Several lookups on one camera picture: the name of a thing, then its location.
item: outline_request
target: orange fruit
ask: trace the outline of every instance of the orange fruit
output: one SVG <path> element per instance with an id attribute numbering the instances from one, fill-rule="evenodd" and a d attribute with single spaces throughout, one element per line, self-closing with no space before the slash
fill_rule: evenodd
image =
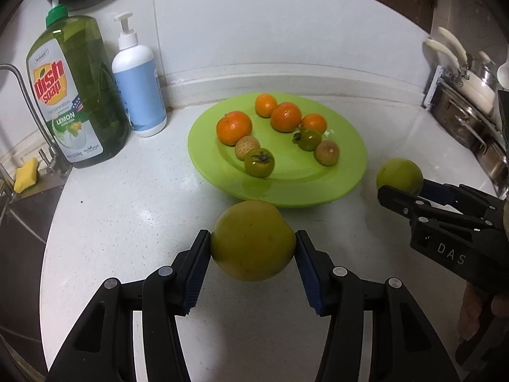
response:
<path id="1" fill-rule="evenodd" d="M 249 116 L 237 110 L 227 113 L 216 125 L 217 137 L 229 146 L 235 146 L 240 138 L 251 135 L 252 130 L 253 124 Z"/>
<path id="2" fill-rule="evenodd" d="M 270 122 L 279 132 L 293 132 L 300 124 L 302 114 L 296 104 L 283 102 L 272 112 Z"/>
<path id="3" fill-rule="evenodd" d="M 277 108 L 277 101 L 273 95 L 262 93 L 254 101 L 254 109 L 261 117 L 270 117 L 274 109 Z"/>
<path id="4" fill-rule="evenodd" d="M 300 126 L 302 128 L 314 129 L 323 134 L 327 130 L 327 121 L 322 115 L 310 113 L 302 118 Z"/>

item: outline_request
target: white countertop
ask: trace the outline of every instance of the white countertop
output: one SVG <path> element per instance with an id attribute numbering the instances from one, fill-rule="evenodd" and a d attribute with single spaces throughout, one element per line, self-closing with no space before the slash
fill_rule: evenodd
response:
<path id="1" fill-rule="evenodd" d="M 357 128 L 368 151 L 366 175 L 330 204 L 283 209 L 294 230 L 359 277 L 398 277 L 453 354 L 464 282 L 412 250 L 403 217 L 376 198 L 378 167 L 390 157 L 415 161 L 426 178 L 493 194 L 474 156 L 424 110 L 353 98 L 317 100 Z M 41 333 L 51 366 L 75 320 L 108 277 L 144 279 L 191 246 L 200 229 L 238 200 L 205 181 L 187 154 L 187 134 L 209 105 L 177 109 L 152 138 L 131 135 L 113 159 L 73 169 L 49 234 L 41 279 Z M 197 306 L 177 318 L 189 374 L 199 381 L 314 380 L 329 325 L 309 307 L 295 263 L 275 278 L 243 283 L 211 260 Z M 138 382 L 146 382 L 141 315 L 134 319 Z M 367 380 L 371 327 L 366 324 L 360 380 Z"/>

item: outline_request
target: human hand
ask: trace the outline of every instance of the human hand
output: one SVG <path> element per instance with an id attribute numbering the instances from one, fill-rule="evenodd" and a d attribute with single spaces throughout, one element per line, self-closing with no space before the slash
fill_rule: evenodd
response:
<path id="1" fill-rule="evenodd" d="M 470 340 L 479 331 L 479 316 L 483 303 L 474 290 L 474 286 L 467 284 L 463 293 L 463 304 L 460 318 L 457 322 L 457 331 L 465 340 Z M 498 317 L 509 317 L 509 295 L 499 295 L 491 302 L 491 311 Z"/>

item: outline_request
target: bolt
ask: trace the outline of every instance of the bolt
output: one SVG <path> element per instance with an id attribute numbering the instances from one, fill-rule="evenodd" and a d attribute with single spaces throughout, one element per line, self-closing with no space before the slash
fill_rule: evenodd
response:
<path id="1" fill-rule="evenodd" d="M 348 274 L 348 270 L 345 269 L 344 267 L 335 267 L 332 272 L 334 273 L 334 275 L 337 275 L 338 277 L 344 277 L 345 275 Z"/>
<path id="2" fill-rule="evenodd" d="M 173 273 L 173 269 L 170 266 L 162 266 L 157 272 L 161 277 L 167 277 Z"/>
<path id="3" fill-rule="evenodd" d="M 116 287 L 116 285 L 119 282 L 116 281 L 116 279 L 108 279 L 104 282 L 104 287 L 106 287 L 108 290 L 112 289 L 113 287 Z"/>
<path id="4" fill-rule="evenodd" d="M 390 287 L 393 287 L 394 289 L 398 289 L 403 285 L 403 283 L 401 282 L 400 279 L 393 277 L 392 279 L 389 279 L 389 285 L 390 285 Z"/>

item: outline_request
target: bottle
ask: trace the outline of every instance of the bottle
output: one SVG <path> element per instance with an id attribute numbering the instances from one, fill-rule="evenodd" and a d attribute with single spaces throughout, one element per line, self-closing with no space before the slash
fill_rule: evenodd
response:
<path id="1" fill-rule="evenodd" d="M 132 130 L 147 138 L 164 129 L 166 109 L 162 100 L 161 86 L 157 77 L 156 62 L 152 50 L 138 44 L 138 36 L 129 29 L 131 12 L 115 17 L 120 21 L 120 53 L 113 59 L 111 69 Z"/>
<path id="2" fill-rule="evenodd" d="M 26 57 L 37 106 L 63 156 L 83 168 L 115 156 L 129 124 L 97 21 L 52 0 L 46 30 Z"/>

